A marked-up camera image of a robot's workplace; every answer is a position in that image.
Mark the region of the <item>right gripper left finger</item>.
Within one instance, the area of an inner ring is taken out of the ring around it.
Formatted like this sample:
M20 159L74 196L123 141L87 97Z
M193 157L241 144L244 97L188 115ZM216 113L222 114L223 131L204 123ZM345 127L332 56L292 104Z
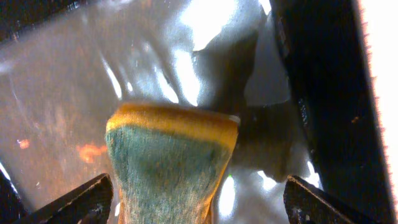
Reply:
M106 224L112 200L112 181L104 173L13 224Z

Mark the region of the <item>green yellow sponge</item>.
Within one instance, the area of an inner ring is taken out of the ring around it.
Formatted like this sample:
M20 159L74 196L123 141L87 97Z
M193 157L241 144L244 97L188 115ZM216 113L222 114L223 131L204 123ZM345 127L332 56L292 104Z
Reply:
M210 111L125 103L105 141L120 195L120 223L209 223L239 121Z

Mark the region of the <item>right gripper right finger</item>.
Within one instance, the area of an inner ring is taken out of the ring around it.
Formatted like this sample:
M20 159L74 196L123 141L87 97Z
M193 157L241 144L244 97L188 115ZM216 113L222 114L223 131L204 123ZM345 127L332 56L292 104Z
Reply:
M283 198L290 223L376 223L296 175L287 177Z

